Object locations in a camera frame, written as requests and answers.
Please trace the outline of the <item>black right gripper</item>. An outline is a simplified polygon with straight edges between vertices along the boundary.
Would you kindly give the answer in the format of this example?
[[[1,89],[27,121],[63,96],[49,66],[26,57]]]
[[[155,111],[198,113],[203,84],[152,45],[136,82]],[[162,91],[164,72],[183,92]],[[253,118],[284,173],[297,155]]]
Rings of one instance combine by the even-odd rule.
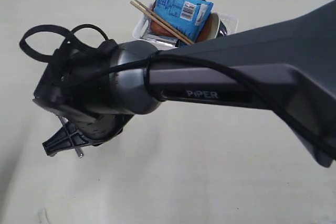
[[[61,151],[99,146],[121,134],[130,120],[131,115],[127,114],[106,114],[93,123],[72,123],[60,118],[62,127],[43,142],[43,148],[48,156],[54,156]]]

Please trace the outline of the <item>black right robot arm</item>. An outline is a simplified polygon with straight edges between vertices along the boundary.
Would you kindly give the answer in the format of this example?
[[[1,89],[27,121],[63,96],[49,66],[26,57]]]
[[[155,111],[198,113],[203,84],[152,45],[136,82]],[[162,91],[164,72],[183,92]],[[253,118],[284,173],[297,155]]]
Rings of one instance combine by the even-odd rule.
[[[100,145],[134,115],[180,101],[273,111],[315,161],[335,161],[335,2],[301,17],[166,51],[146,41],[55,51],[34,103],[68,120],[46,154]]]

